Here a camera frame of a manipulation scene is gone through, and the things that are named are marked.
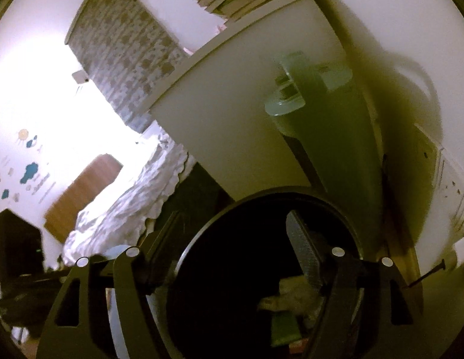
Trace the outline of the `black round trash bin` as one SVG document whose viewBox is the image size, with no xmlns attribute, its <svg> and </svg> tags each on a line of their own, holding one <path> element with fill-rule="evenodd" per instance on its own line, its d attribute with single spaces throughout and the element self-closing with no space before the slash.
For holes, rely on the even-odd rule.
<svg viewBox="0 0 464 359">
<path fill-rule="evenodd" d="M 323 305 L 287 235 L 296 211 L 331 230 L 343 218 L 333 205 L 300 188 L 264 191 L 213 217 L 179 259 L 167 298 L 168 331 L 184 358 L 304 358 Z M 420 354 L 412 327 L 385 352 Z"/>
</svg>

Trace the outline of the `brown wooden headboard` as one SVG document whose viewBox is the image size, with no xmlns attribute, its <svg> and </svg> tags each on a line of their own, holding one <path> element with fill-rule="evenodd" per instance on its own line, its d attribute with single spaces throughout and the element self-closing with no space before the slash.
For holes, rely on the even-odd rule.
<svg viewBox="0 0 464 359">
<path fill-rule="evenodd" d="M 78 213 L 113 183 L 122 164 L 110 154 L 97 156 L 45 213 L 45 229 L 64 244 L 74 230 Z"/>
</svg>

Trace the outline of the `white ruffled bed duvet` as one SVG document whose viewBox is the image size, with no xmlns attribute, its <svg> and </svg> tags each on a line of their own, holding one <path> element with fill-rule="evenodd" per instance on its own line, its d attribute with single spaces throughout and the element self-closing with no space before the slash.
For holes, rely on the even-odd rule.
<svg viewBox="0 0 464 359">
<path fill-rule="evenodd" d="M 79 213 L 61 252 L 67 266 L 81 257 L 134 246 L 152 230 L 163 205 L 190 175 L 197 160 L 157 121 L 143 133 L 134 159 Z"/>
</svg>

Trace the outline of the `light green air purifier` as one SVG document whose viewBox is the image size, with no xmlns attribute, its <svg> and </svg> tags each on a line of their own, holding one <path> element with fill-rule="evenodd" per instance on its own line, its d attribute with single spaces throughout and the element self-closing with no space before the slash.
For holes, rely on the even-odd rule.
<svg viewBox="0 0 464 359">
<path fill-rule="evenodd" d="M 361 230 L 380 221 L 380 159 L 367 104 L 344 62 L 284 56 L 276 91 L 264 104 L 282 135 L 298 140 L 325 193 Z"/>
</svg>

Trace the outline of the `white nightstand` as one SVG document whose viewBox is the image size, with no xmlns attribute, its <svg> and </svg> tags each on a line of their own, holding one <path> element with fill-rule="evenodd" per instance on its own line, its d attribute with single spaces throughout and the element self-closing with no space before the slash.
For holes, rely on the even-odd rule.
<svg viewBox="0 0 464 359">
<path fill-rule="evenodd" d="M 273 0 L 231 24 L 161 80 L 143 109 L 233 198 L 307 176 L 267 115 L 281 59 L 300 51 L 313 63 L 344 50 L 314 0 Z"/>
</svg>

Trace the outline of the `patterned grey curtain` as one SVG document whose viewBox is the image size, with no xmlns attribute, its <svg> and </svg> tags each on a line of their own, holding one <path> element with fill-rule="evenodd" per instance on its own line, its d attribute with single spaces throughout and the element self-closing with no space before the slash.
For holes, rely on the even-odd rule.
<svg viewBox="0 0 464 359">
<path fill-rule="evenodd" d="M 139 0 L 84 0 L 64 43 L 123 123 L 142 133 L 145 102 L 187 53 Z"/>
</svg>

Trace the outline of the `white wall socket panel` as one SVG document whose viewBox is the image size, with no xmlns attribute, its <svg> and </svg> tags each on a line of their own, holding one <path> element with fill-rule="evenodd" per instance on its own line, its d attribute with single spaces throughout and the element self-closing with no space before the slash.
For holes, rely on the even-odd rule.
<svg viewBox="0 0 464 359">
<path fill-rule="evenodd" d="M 416 152 L 431 174 L 431 186 L 456 239 L 464 237 L 464 170 L 453 156 L 418 123 Z"/>
</svg>

